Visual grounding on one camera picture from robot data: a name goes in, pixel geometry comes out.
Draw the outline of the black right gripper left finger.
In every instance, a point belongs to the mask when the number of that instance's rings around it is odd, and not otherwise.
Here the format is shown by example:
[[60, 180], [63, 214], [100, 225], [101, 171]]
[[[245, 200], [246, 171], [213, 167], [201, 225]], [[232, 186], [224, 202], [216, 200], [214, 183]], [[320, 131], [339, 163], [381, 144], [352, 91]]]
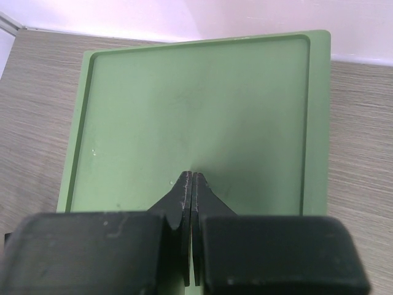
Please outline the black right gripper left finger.
[[39, 213], [8, 236], [2, 294], [183, 294], [192, 173], [146, 211]]

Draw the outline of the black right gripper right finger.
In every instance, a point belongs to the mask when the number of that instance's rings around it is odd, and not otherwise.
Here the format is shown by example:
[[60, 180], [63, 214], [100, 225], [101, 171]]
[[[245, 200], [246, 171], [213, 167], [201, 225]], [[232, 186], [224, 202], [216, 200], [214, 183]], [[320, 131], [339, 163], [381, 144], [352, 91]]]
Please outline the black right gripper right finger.
[[238, 215], [201, 173], [192, 183], [192, 254], [203, 294], [369, 294], [351, 234], [328, 216]]

